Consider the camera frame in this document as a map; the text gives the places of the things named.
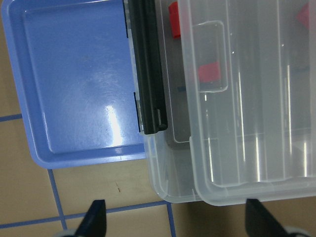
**red object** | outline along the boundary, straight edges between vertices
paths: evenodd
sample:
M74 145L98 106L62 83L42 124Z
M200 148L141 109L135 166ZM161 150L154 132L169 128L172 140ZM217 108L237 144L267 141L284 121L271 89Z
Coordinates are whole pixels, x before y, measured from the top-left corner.
M174 39L179 38L181 36L181 33L180 33L178 2L175 1L172 4L170 4L169 16L170 16L172 36Z
M308 3L303 6L302 10L297 14L296 19L307 29L310 28L310 11Z
M221 67L219 62L202 65L198 68L198 78L202 83L221 79Z

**beige tile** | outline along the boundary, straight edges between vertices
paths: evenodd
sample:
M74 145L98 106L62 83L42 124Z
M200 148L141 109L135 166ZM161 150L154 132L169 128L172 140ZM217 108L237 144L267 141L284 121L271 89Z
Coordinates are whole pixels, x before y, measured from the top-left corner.
M0 24L0 101L0 117L20 113L2 24Z
M63 228L60 221L0 229L3 237L52 237Z
M67 220L76 229L82 218ZM167 207L154 206L107 214L106 237L171 237Z
M48 173L30 157L21 119L0 122L0 224L58 216Z
M264 202L283 226L307 230L316 236L316 197ZM177 237L244 237L245 205L215 207L204 202L173 204Z
M160 200L144 159L57 169L54 175L65 214L86 212L95 199L105 199L107 208Z

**clear plastic lid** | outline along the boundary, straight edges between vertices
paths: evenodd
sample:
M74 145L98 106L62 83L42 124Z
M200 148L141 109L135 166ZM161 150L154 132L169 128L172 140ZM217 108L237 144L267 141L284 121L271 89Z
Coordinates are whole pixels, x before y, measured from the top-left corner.
M316 0L178 4L199 196L315 195Z

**blue tray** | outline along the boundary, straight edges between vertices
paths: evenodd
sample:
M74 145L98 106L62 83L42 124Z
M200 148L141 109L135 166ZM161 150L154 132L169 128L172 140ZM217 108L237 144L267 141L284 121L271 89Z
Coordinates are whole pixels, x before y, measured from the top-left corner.
M2 20L38 165L145 157L121 0L4 0Z

